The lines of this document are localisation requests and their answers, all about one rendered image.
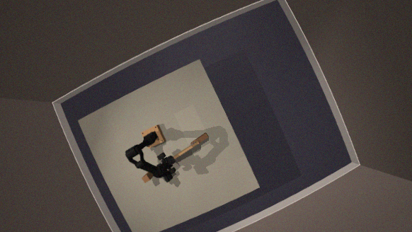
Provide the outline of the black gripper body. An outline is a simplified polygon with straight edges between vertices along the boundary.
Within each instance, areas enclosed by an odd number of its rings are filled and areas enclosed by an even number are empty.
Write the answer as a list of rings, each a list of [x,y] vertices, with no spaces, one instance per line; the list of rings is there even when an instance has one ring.
[[[162,159],[162,161],[161,161],[162,164],[164,163],[164,164],[167,165],[170,174],[174,173],[174,172],[176,171],[176,169],[175,169],[174,167],[171,169],[172,166],[170,166],[170,167],[168,166],[168,164],[167,164],[167,162],[166,162],[167,159],[164,158],[164,157],[166,157],[166,154],[165,154],[164,152],[157,156],[157,158],[158,158],[159,161]]]

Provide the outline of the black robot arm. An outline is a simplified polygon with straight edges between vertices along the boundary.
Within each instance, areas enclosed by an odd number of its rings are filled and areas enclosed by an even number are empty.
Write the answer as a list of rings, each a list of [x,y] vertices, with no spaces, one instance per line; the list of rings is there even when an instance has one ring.
[[[125,151],[126,158],[128,159],[129,162],[133,163],[136,165],[137,168],[141,168],[143,170],[146,170],[150,173],[153,174],[154,177],[156,178],[162,178],[166,180],[166,182],[170,181],[173,179],[172,175],[170,172],[167,170],[167,165],[166,164],[158,164],[157,166],[154,166],[144,160],[144,155],[142,152],[142,149],[145,146],[150,146],[155,142],[155,139],[157,139],[157,134],[156,132],[151,132],[148,135],[144,136],[144,140],[142,143],[133,146],[132,148],[129,148],[128,150]],[[140,161],[135,161],[133,158],[140,154]],[[176,162],[175,158],[170,155],[167,160],[166,160],[168,166],[170,167],[172,164]]]

